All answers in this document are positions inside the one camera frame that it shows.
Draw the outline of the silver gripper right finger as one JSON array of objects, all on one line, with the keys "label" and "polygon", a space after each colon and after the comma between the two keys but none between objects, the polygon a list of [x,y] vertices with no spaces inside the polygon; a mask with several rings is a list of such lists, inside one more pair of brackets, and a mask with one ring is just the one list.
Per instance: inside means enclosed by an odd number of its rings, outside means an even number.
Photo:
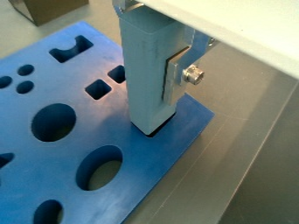
[{"label": "silver gripper right finger", "polygon": [[174,105],[184,95],[188,83],[198,85],[204,72],[195,65],[196,60],[211,49],[215,38],[196,31],[190,26],[184,28],[183,49],[167,60],[163,84],[163,101]]}]

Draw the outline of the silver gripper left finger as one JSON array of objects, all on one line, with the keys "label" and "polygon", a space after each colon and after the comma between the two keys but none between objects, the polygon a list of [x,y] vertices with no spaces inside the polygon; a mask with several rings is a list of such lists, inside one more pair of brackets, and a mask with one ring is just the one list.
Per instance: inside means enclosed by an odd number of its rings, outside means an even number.
[{"label": "silver gripper left finger", "polygon": [[136,0],[112,0],[112,4],[118,14],[123,14],[143,5]]}]

